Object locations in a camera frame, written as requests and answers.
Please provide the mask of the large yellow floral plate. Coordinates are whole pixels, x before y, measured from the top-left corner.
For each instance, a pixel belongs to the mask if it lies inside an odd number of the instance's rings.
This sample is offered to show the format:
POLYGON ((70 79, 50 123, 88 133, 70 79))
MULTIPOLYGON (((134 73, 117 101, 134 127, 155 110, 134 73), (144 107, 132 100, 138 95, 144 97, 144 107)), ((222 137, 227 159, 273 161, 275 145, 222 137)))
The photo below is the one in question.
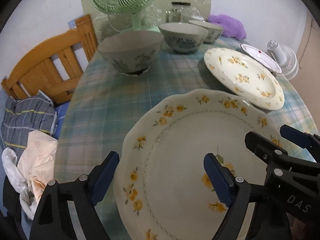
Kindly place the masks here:
POLYGON ((263 184, 266 164, 245 146, 254 131, 288 148, 267 115, 208 89, 165 98, 126 135, 114 175, 117 207, 132 239, 211 239, 227 207, 204 170, 212 153, 233 175, 263 184))

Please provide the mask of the medium yellow floral plate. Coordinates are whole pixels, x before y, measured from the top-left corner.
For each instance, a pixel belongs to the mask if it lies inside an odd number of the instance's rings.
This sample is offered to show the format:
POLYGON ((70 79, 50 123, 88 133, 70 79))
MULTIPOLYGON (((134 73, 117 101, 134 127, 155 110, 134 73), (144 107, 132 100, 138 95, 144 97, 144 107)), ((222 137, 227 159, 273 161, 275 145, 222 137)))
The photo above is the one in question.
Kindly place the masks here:
POLYGON ((238 96, 268 111, 284 106, 280 83, 262 64, 228 48, 210 48, 204 63, 213 76, 238 96))

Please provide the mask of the white plate red trim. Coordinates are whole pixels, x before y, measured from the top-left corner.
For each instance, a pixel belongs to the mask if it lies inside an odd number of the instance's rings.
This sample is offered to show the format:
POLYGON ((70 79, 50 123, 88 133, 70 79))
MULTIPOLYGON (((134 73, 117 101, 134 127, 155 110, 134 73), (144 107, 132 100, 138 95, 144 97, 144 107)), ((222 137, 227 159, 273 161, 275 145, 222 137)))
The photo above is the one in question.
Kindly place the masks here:
POLYGON ((267 68, 270 72, 274 72, 277 74, 281 74, 282 70, 280 66, 272 59, 270 56, 268 56, 263 51, 247 45, 247 44, 241 44, 240 47, 242 50, 244 50, 250 57, 258 61, 260 64, 262 64, 265 68, 267 68))

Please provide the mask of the floral ceramic bowl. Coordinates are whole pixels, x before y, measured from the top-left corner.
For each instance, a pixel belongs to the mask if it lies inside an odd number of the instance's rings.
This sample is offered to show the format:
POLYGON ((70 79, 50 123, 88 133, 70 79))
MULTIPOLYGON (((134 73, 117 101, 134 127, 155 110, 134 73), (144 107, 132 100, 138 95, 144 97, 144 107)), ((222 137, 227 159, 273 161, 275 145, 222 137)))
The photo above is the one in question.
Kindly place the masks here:
POLYGON ((224 28, 220 25, 213 24, 210 22, 189 20, 190 24, 198 25, 208 30, 208 35, 204 40, 204 43, 213 44, 223 33, 224 28))
POLYGON ((159 30, 173 51, 185 54, 197 51, 208 35, 203 27, 181 22, 163 23, 159 30))
POLYGON ((164 37, 154 31, 128 31, 107 37, 97 51, 120 74, 140 75, 157 59, 164 37))

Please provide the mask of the cream crumpled cloth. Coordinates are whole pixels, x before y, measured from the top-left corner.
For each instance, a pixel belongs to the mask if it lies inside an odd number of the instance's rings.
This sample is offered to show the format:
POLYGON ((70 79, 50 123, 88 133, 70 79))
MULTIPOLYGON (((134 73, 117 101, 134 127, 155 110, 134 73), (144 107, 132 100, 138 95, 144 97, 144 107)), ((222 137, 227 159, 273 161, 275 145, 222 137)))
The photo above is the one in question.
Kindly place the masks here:
POLYGON ((17 168, 38 203, 49 181, 54 179, 58 140, 38 130, 29 132, 28 141, 17 168))

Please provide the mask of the white standing fan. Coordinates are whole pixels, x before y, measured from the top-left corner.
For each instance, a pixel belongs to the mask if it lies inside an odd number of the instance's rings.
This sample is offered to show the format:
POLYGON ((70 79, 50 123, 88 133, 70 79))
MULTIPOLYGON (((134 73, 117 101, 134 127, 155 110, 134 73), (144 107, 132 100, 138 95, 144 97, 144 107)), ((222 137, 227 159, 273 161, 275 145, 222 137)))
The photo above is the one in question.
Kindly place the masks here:
POLYGON ((295 52, 290 47, 279 44, 276 40, 268 41, 266 48, 281 68, 282 74, 289 81, 294 79, 299 71, 299 63, 295 52))

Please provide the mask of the plaid tablecloth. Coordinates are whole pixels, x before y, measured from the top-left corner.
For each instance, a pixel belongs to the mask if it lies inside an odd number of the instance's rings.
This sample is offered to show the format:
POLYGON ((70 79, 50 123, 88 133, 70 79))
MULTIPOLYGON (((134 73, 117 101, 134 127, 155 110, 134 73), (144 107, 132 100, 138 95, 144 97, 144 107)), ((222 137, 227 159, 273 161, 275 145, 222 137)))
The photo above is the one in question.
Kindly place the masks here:
MULTIPOLYGON (((171 94, 205 88, 232 93, 207 69, 204 53, 212 47, 240 51, 240 41, 221 37, 203 44, 193 54, 176 54, 165 43, 155 65, 139 77, 124 76, 96 52, 82 75, 68 106, 59 136, 54 178, 59 183, 75 181, 103 162, 110 151, 121 154, 123 140, 134 124, 153 106, 171 94)), ((288 124, 300 131, 319 134, 305 102, 283 76, 284 107, 267 113, 279 127, 288 124)), ((97 214, 110 239, 131 239, 114 198, 112 185, 97 214)))

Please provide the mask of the blue plaid cloth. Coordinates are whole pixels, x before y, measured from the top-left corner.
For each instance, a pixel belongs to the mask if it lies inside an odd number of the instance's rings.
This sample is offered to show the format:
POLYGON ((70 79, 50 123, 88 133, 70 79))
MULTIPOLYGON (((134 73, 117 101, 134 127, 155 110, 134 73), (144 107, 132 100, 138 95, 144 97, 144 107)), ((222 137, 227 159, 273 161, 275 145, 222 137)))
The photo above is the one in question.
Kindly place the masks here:
POLYGON ((18 100, 10 96, 4 105, 1 123, 1 149, 11 148, 21 156, 27 146, 28 135, 39 130, 52 136, 57 123, 53 100, 39 90, 35 96, 18 100))

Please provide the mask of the purple plush pillow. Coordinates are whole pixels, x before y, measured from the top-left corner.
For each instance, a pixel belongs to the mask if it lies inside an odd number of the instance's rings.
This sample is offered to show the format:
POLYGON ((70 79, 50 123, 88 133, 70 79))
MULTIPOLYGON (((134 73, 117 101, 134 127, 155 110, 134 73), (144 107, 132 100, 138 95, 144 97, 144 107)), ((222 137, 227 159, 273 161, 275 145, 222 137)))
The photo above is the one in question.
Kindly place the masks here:
POLYGON ((237 40, 245 40, 247 34, 244 25, 239 20, 225 14, 209 15, 208 22, 219 25, 224 28, 222 36, 231 37, 237 40))

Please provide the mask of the wooden chair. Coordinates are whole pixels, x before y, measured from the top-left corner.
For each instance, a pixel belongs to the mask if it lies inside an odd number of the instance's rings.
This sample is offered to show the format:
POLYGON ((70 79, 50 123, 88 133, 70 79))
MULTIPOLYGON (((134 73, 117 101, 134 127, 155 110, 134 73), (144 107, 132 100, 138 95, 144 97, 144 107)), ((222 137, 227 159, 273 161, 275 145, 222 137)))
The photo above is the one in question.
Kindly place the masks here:
POLYGON ((42 91, 58 105, 71 100, 83 75, 73 46, 80 44, 89 61, 98 45, 89 14, 76 19, 75 25, 74 29, 43 41, 21 58, 10 76, 1 81, 9 96, 23 100, 42 91))

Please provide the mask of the glass jar black lid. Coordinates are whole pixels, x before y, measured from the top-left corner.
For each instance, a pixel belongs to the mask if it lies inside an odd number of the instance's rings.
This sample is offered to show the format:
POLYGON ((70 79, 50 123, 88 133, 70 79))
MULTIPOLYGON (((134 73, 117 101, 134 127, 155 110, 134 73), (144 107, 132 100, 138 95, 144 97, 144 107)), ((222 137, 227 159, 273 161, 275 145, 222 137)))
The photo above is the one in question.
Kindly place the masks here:
POLYGON ((182 22, 188 23, 191 20, 191 3, 189 2, 172 2, 172 8, 166 11, 165 22, 182 22))

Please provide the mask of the green patterned wall mat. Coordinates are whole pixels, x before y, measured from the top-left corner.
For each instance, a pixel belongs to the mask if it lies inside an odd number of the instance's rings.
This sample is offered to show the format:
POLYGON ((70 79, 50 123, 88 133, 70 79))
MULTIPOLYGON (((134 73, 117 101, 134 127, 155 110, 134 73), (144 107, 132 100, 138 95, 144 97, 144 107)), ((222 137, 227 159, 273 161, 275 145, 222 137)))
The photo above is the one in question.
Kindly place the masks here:
MULTIPOLYGON (((211 0, 154 0, 142 10, 142 25, 156 26, 165 22, 166 12, 172 2, 189 2, 192 15, 207 18, 211 10, 211 0)), ((91 0, 81 0, 84 14, 90 14, 97 40, 117 34, 132 27, 131 14, 107 15, 96 9, 91 0)))

